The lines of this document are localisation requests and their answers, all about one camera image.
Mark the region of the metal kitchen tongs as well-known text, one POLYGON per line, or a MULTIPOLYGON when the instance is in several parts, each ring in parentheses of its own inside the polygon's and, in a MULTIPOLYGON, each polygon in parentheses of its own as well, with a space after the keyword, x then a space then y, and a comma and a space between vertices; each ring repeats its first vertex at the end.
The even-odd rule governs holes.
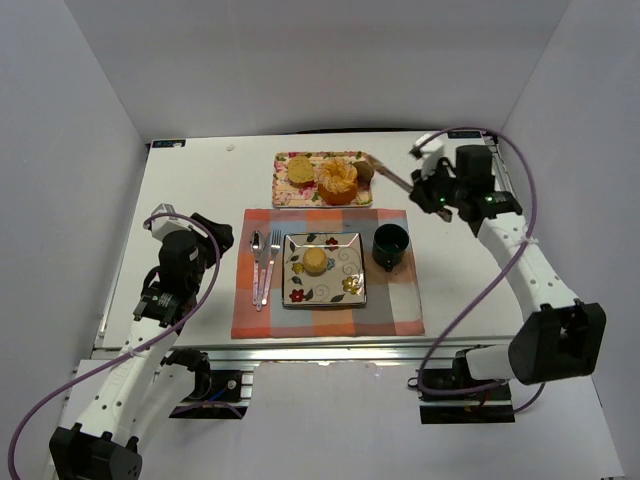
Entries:
MULTIPOLYGON (((373 169, 383 177, 389 179, 396 186, 400 187, 402 190, 411 194, 413 192, 413 186, 403 180, 400 176, 393 173, 390 169, 388 169, 379 159, 370 155, 368 158, 368 163, 373 167, 373 169)), ((435 211, 435 213, 446 223, 450 223, 452 221, 452 212, 447 208, 440 208, 435 211)))

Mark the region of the small yellow muffin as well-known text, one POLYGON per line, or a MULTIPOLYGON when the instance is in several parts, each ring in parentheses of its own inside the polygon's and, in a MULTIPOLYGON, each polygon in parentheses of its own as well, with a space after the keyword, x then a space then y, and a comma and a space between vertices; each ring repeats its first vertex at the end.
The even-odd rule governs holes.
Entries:
POLYGON ((328 257, 320 247, 308 248, 302 260, 303 267, 309 275, 321 275, 328 267, 328 257))

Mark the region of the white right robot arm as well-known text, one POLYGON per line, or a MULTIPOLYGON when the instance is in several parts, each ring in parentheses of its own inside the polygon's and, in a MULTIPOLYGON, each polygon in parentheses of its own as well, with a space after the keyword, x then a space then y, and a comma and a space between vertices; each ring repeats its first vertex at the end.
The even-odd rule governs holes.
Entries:
POLYGON ((417 389, 431 397, 457 397, 513 379, 534 385, 591 375, 606 314, 560 279, 532 236, 533 219, 524 216, 512 193, 496 190, 489 148, 463 145, 453 160, 419 146, 411 153, 422 162, 411 175, 411 200, 445 221, 459 215, 501 269, 490 285, 507 281, 523 317, 509 344, 459 352, 445 380, 431 380, 419 368, 417 389))

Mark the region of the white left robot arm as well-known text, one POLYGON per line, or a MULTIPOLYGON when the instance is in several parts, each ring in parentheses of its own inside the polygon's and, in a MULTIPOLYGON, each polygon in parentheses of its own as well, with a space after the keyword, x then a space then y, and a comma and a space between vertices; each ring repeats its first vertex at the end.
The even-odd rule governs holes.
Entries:
POLYGON ((201 286, 234 243, 228 224, 157 210, 144 227, 161 244, 145 276, 128 337, 88 407, 53 433, 60 479, 137 479, 141 452, 177 404, 209 377, 205 353, 175 349, 186 320, 210 293, 201 286))

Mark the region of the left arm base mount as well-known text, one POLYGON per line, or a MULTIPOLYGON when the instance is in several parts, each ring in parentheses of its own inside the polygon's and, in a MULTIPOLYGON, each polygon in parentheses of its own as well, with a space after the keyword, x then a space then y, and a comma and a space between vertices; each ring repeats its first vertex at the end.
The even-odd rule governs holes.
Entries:
POLYGON ((248 409, 248 397, 243 395, 241 370, 214 369, 206 352, 183 348, 167 354, 160 362, 152 380, 152 387, 159 387, 162 393, 166 387, 160 380, 169 380, 170 387, 177 386, 175 375, 169 371, 176 367, 181 379, 192 391, 170 414, 172 419, 242 419, 248 409))

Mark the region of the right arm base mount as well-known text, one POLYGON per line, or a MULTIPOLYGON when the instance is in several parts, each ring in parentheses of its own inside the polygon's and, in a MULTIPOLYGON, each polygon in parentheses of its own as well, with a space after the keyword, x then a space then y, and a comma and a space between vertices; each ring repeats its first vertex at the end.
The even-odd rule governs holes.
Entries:
MULTIPOLYGON (((427 369, 422 376, 431 389, 461 389, 486 384, 465 382, 452 368, 427 369)), ((407 380, 407 387, 418 395, 420 421, 423 425, 471 425, 514 423, 512 395, 508 385, 492 391, 467 395, 434 396, 418 389, 417 374, 407 380)))

